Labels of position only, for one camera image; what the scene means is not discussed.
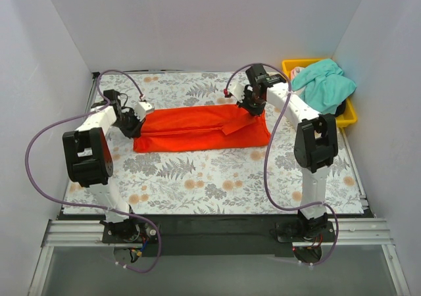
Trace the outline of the orange t-shirt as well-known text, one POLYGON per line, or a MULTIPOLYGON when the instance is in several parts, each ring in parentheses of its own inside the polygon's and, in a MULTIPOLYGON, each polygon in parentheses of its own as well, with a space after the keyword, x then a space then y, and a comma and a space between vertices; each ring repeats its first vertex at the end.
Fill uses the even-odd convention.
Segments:
POLYGON ((133 142, 137 153, 262 147, 270 139, 264 115, 252 116, 236 105, 156 110, 140 134, 133 142))

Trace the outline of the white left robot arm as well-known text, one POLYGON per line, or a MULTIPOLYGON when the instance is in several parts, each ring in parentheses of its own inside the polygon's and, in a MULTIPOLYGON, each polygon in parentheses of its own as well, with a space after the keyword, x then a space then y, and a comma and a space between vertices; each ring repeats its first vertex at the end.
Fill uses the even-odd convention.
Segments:
POLYGON ((93 195, 105 213, 107 224, 120 223, 119 238, 125 243, 133 243, 139 238, 140 228, 128 220, 127 214, 132 213, 132 209, 111 179, 114 168, 106 135, 114 126, 125 137, 138 138, 146 116, 154 107, 144 99, 134 107, 126 107, 121 103, 121 95, 116 90, 106 90, 105 98, 91 106, 91 114, 83 124, 62 135, 62 142, 70 180, 93 195))

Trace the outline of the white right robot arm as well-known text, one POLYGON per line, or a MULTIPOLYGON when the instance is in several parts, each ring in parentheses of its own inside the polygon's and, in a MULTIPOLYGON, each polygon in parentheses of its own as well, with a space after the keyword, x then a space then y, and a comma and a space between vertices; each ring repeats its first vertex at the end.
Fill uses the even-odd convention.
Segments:
POLYGON ((303 177, 301 204, 295 208, 301 220, 297 232, 302 240, 314 241, 333 211, 326 203, 326 184, 330 166, 338 154, 335 116, 311 108, 293 92, 285 73, 277 70, 269 74, 268 67, 263 63, 243 66, 249 83, 245 86, 227 83, 224 95, 234 97, 238 107, 252 116, 260 116, 266 105, 279 108, 280 116, 294 126, 293 154, 303 177))

